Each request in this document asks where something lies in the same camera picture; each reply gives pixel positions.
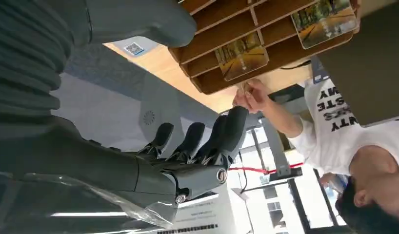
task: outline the circular vent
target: circular vent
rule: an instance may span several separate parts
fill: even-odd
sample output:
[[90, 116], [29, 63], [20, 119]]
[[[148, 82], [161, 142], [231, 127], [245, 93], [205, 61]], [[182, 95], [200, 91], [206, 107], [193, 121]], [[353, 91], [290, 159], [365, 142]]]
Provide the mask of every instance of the circular vent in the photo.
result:
[[155, 113], [153, 111], [147, 111], [143, 115], [143, 122], [146, 125], [151, 125], [155, 121]]

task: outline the screw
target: screw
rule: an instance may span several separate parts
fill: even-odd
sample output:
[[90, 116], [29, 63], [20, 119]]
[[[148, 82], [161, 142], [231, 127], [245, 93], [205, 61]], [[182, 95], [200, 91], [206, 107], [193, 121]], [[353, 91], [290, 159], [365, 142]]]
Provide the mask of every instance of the screw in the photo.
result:
[[181, 204], [181, 203], [185, 202], [185, 200], [186, 200], [186, 195], [181, 194], [181, 195], [178, 195], [177, 198], [175, 198], [175, 203]]
[[217, 172], [217, 180], [220, 184], [225, 183], [225, 181], [227, 180], [228, 174], [227, 171], [223, 168], [219, 169]]

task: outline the man's hand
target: man's hand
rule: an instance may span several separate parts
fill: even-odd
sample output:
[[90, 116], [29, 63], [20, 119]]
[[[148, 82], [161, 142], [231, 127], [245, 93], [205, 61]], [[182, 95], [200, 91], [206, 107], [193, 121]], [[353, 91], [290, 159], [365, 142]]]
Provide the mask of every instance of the man's hand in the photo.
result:
[[259, 79], [252, 79], [247, 84], [251, 89], [245, 93], [238, 89], [233, 105], [242, 106], [255, 114], [262, 111], [271, 100], [268, 97], [267, 87]]

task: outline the wooden shelf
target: wooden shelf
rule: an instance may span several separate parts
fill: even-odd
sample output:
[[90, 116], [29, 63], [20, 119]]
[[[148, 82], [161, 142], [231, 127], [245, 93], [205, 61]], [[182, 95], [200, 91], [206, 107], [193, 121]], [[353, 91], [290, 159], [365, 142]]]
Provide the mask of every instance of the wooden shelf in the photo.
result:
[[270, 56], [270, 61], [264, 67], [261, 67], [231, 81], [225, 81], [222, 77], [221, 71], [215, 69], [196, 77], [197, 84], [201, 88], [202, 92], [205, 94], [212, 94], [224, 88], [256, 77], [260, 74], [283, 67], [298, 59], [306, 58], [346, 43], [352, 38], [352, 36], [353, 33], [347, 33], [307, 50], [302, 48], [299, 38], [294, 36], [280, 43], [274, 44], [273, 46], [267, 47], [267, 53]]
[[198, 11], [204, 9], [215, 2], [215, 0], [187, 0], [181, 3], [182, 7], [185, 8], [191, 15], [197, 13]]
[[[262, 28], [261, 34], [265, 42], [264, 47], [267, 47], [293, 37], [297, 33], [291, 18], [287, 17]], [[189, 77], [196, 77], [210, 70], [219, 68], [214, 51], [187, 63], [187, 65], [186, 72]]]
[[255, 7], [257, 20], [260, 27], [274, 23], [288, 17], [293, 12], [299, 11], [317, 0], [268, 0]]
[[197, 22], [197, 34], [248, 10], [246, 0], [218, 0], [208, 6], [206, 11], [193, 16]]
[[199, 76], [210, 70], [219, 68], [218, 60], [214, 51], [204, 56], [201, 56], [198, 59], [187, 63], [186, 65], [188, 76], [191, 78]]
[[[351, 33], [303, 49], [290, 15], [317, 1], [187, 0], [183, 6], [197, 22], [196, 35], [188, 45], [169, 48], [169, 51], [195, 87], [200, 92], [212, 94], [350, 40]], [[225, 81], [215, 50], [253, 32], [257, 32], [266, 48], [267, 65]]]
[[290, 17], [283, 18], [261, 29], [264, 47], [271, 46], [297, 35]]
[[180, 48], [180, 63], [185, 64], [255, 31], [250, 12], [241, 13], [229, 20], [195, 35], [187, 46]]

